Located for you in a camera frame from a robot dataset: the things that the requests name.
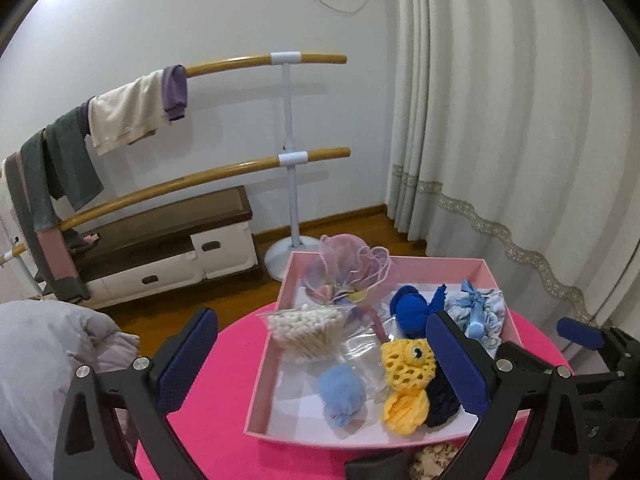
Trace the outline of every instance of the gray cushion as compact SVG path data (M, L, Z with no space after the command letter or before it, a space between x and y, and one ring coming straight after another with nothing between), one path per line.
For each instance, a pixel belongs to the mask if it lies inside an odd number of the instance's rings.
M33 480L51 480L60 415L76 369L126 368L139 338L106 314L61 301L0 305L0 430Z

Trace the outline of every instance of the light blue sock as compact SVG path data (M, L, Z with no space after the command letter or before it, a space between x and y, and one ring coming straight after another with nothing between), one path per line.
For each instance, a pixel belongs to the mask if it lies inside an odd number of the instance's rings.
M318 393L336 428L349 424L367 400L362 379L349 365L337 365L322 373L318 378Z

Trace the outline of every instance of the pink tulle pouch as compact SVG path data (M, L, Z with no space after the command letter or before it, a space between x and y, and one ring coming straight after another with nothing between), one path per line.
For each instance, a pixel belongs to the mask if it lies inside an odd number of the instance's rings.
M323 235L319 256L306 268L303 284L308 297L319 304L353 304L353 314L367 315L376 335L386 340L374 306L398 284L398 270L384 247L370 248L350 234Z

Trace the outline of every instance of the blue ribbon bow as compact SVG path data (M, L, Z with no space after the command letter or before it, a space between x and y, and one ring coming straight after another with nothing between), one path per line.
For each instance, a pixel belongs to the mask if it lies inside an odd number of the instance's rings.
M465 335L480 341L484 336L484 304L486 303L486 298L471 285L469 280L462 280L460 289L462 292L467 292L469 297L458 300L458 306L471 309Z

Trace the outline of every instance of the metal screw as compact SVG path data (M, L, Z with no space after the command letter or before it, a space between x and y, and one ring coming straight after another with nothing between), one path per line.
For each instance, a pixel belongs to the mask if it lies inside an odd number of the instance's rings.
M511 372L511 370L513 370L513 364L511 364L511 361L507 361L507 359L498 359L495 365L501 372Z
M146 357L139 357L133 361L133 367L135 370L144 370L149 366L149 359Z
M556 370L558 370L558 375L560 377L564 377L565 379L571 377L571 370L566 366L560 365Z
M78 370L76 370L76 377L79 377L81 379L83 377L87 377L90 371L91 371L91 368L89 368L87 365L83 365L79 367Z

